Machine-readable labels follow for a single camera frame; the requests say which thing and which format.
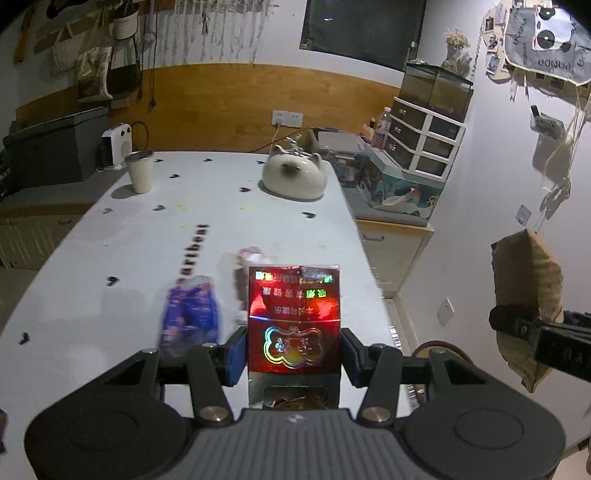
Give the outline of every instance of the grey storage box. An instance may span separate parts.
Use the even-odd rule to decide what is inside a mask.
[[[4,138],[21,188],[83,181],[96,171],[101,136],[109,128],[100,107],[20,130]]]

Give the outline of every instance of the white cup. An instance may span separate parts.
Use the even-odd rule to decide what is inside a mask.
[[[151,150],[133,152],[125,157],[125,163],[129,168],[129,176],[135,192],[148,193],[152,190],[154,152]]]

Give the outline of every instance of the cat-shaped teapot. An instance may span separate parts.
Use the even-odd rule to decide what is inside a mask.
[[[308,155],[297,147],[286,151],[275,145],[262,170],[262,182],[267,190],[285,198],[318,200],[327,183],[322,164],[318,153]]]

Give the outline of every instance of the drawer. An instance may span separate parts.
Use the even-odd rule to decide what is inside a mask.
[[[402,168],[408,170],[410,164],[413,162],[414,154],[406,150],[406,148],[398,145],[390,135],[386,137],[386,144],[384,152],[392,158]]]
[[[25,258],[25,268],[39,270],[47,260],[48,255],[38,217],[9,218],[8,225],[18,248]]]
[[[414,108],[397,102],[396,100],[394,100],[394,103],[392,104],[391,114],[417,130],[423,129],[425,118],[427,117],[426,113],[415,110]]]
[[[6,268],[26,268],[25,257],[7,219],[0,219],[0,260]]]
[[[434,116],[431,120],[429,131],[441,135],[442,137],[455,140],[460,133],[460,127]]]
[[[359,228],[369,265],[384,291],[398,291],[423,238]]]
[[[81,215],[48,215],[40,218],[48,255],[60,245],[61,241],[74,228]]]
[[[443,177],[446,167],[446,163],[427,157],[420,157],[417,163],[417,171],[430,173],[431,175],[435,175],[437,177]]]
[[[405,144],[411,150],[416,150],[418,145],[418,140],[421,138],[421,134],[418,134],[406,127],[405,125],[397,122],[396,120],[392,121],[392,126],[390,127],[390,134],[394,138],[398,138],[403,144]]]
[[[437,138],[427,137],[425,139],[425,145],[423,146],[423,151],[432,153],[433,155],[438,155],[439,157],[449,158],[452,154],[454,146],[442,142]]]

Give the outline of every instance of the white table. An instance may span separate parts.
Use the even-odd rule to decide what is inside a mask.
[[[184,249],[199,223],[210,228],[194,273],[213,278],[222,341],[239,313],[236,253],[255,245],[280,264],[339,265],[342,326],[366,345],[392,344],[380,290],[328,163],[326,194],[302,203],[260,190],[264,155],[176,152],[156,158],[163,161],[154,164],[152,192],[131,194],[129,175],[123,175],[51,256],[0,337],[0,408],[8,414],[2,479],[35,478],[22,441],[41,410],[157,345],[168,289],[179,278]],[[157,205],[166,209],[153,210]],[[112,287],[110,276],[120,279]],[[30,341],[19,345],[23,332]],[[246,377],[244,372],[237,386],[226,389],[236,416],[248,403]],[[341,406],[355,415],[363,395],[343,371]],[[406,416],[411,407],[405,387],[400,397],[398,416]],[[166,401],[191,416],[188,388],[167,387]]]

